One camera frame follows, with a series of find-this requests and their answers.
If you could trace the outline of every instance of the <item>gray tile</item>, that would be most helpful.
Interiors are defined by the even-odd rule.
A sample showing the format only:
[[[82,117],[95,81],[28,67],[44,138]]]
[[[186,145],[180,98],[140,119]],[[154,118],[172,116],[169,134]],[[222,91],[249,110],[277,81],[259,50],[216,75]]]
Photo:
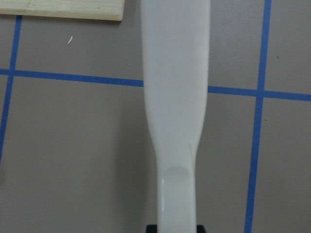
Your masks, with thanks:
[[[197,221],[209,233],[241,233],[255,98],[209,94],[196,162]]]
[[[254,233],[311,232],[311,102],[265,99]]]
[[[16,16],[0,15],[0,69],[10,67]]]
[[[121,23],[24,17],[20,39],[17,69],[142,80],[138,0]]]
[[[7,77],[0,75],[0,122],[2,119],[2,110],[3,110],[3,103],[4,103],[4,98],[5,98],[6,82],[7,82]]]
[[[266,90],[311,94],[311,1],[272,1]]]
[[[0,169],[0,232],[143,232],[155,222],[142,92],[16,77]]]
[[[264,1],[211,1],[209,85],[257,88]]]

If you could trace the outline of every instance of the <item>wooden board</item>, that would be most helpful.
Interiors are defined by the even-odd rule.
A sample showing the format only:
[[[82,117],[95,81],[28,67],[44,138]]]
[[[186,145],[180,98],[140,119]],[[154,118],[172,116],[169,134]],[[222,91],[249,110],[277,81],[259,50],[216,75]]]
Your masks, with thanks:
[[[124,0],[0,0],[0,14],[121,21]]]

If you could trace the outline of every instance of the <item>white speck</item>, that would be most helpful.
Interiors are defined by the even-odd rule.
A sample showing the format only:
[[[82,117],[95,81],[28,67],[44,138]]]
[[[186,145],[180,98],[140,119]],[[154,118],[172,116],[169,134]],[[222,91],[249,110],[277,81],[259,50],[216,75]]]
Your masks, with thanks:
[[[67,42],[67,44],[69,44],[73,39],[73,35],[70,37],[69,41]]]

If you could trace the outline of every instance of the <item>white handle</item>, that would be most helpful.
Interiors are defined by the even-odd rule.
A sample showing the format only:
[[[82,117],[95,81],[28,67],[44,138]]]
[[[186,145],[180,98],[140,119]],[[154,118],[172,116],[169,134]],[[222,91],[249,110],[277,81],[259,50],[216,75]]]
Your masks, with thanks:
[[[144,94],[158,173],[158,233],[196,233],[209,0],[141,0]]]

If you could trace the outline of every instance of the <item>white object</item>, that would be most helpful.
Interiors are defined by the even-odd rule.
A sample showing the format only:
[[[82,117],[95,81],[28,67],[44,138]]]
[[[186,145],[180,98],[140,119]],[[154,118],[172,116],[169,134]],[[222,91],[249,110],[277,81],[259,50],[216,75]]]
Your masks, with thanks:
[[[141,0],[158,233],[196,233],[195,157],[207,102],[210,0]]]
[[[0,14],[122,20],[124,0],[0,0]]]

